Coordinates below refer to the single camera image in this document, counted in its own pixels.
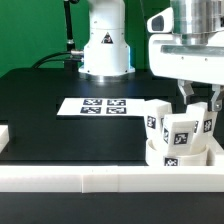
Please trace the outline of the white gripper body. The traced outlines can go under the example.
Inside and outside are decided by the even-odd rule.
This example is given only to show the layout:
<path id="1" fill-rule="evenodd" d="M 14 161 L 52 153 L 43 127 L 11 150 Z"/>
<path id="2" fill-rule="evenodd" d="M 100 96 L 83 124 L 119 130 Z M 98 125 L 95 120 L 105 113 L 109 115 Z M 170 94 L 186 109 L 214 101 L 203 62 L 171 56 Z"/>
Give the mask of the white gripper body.
<path id="1" fill-rule="evenodd" d="M 221 6 L 170 6 L 147 21 L 155 76 L 224 85 Z"/>

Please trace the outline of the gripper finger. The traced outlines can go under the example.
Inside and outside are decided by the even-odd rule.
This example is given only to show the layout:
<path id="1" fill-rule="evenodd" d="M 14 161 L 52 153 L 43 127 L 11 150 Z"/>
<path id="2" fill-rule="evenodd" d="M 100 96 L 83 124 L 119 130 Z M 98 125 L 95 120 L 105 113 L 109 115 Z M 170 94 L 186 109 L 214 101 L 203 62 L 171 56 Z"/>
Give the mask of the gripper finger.
<path id="1" fill-rule="evenodd" d="M 222 109 L 224 99 L 224 85 L 212 85 L 213 96 L 209 101 L 209 110 L 219 112 Z"/>
<path id="2" fill-rule="evenodd" d="M 190 97 L 194 94 L 192 88 L 192 82 L 187 80 L 178 80 L 178 88 L 183 96 L 183 103 L 185 105 L 189 104 Z"/>

